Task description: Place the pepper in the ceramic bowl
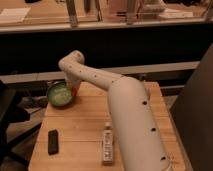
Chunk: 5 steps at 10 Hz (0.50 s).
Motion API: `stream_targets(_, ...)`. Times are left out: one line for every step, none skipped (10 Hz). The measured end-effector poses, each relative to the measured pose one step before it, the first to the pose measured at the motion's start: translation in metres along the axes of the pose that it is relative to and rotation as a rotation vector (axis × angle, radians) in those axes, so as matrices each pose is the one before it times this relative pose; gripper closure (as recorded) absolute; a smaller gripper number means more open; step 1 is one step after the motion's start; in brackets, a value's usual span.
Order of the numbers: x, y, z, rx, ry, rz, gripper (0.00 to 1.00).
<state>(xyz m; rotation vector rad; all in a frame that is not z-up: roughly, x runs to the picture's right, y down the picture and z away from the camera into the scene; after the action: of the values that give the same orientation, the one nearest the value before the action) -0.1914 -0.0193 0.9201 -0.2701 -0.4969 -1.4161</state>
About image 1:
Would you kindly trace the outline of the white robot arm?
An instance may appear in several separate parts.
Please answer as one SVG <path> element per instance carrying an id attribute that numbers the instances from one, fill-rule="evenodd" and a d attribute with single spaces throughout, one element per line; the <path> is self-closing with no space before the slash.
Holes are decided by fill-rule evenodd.
<path id="1" fill-rule="evenodd" d="M 75 93 L 81 81 L 107 92 L 124 171 L 173 171 L 142 82 L 121 74 L 88 67 L 84 55 L 72 51 L 59 62 Z"/>

